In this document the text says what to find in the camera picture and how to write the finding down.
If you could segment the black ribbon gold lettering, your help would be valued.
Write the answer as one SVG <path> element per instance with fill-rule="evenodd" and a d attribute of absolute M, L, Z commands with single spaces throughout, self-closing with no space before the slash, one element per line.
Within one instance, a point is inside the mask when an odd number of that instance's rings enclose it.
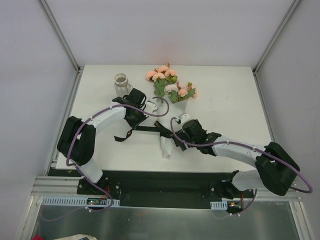
<path fill-rule="evenodd" d="M 184 143 L 179 142 L 175 137 L 171 130 L 164 127 L 158 120 L 154 122 L 154 126 L 136 126 L 135 128 L 130 129 L 125 137 L 118 137 L 114 136 L 114 140 L 116 142 L 124 142 L 127 140 L 133 133 L 133 131 L 140 131 L 140 132 L 152 132 L 152 133 L 159 133 L 160 137 L 165 137 L 167 139 L 173 139 L 174 144 L 176 147 L 180 147 L 182 151 L 187 149 Z"/>

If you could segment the pink flower bouquet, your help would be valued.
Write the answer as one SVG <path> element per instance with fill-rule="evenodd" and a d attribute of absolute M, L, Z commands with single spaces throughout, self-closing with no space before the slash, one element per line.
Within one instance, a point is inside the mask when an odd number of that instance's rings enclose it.
<path fill-rule="evenodd" d="M 169 63 L 148 71 L 145 79 L 153 83 L 153 92 L 156 96 L 161 98 L 167 96 L 173 104 L 194 100 L 198 96 L 197 88 L 191 82 L 187 84 L 181 82 L 177 72 L 170 67 Z"/>

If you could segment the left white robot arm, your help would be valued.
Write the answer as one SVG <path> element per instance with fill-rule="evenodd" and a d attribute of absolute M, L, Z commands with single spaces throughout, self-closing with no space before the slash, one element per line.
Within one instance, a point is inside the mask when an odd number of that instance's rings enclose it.
<path fill-rule="evenodd" d="M 100 115 L 94 114 L 90 117 L 90 121 L 71 116 L 65 122 L 57 144 L 58 152 L 65 157 L 68 156 L 69 148 L 72 145 L 77 130 L 85 123 L 79 132 L 81 134 L 80 138 L 75 140 L 69 160 L 75 163 L 83 175 L 90 180 L 88 188 L 94 194 L 102 194 L 106 188 L 105 181 L 101 179 L 103 172 L 93 159 L 96 136 L 122 119 L 126 120 L 129 126 L 134 129 L 147 118 L 146 115 L 130 107 L 115 107 L 115 105 L 131 105 L 144 110 L 146 99 L 147 97 L 144 93 L 134 88 L 128 95 L 114 98 L 110 110 Z"/>

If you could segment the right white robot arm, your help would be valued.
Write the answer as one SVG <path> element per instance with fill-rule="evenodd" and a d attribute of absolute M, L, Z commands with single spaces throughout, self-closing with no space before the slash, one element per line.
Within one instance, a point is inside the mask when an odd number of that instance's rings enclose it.
<path fill-rule="evenodd" d="M 242 191 L 258 188 L 284 196 L 300 172 L 300 167 L 276 142 L 249 145 L 220 133 L 207 132 L 197 119 L 184 121 L 174 117 L 171 122 L 180 126 L 173 136 L 183 151 L 196 148 L 202 154 L 230 158 L 253 167 L 233 171 L 231 178 L 216 187 L 225 198 L 232 199 Z"/>

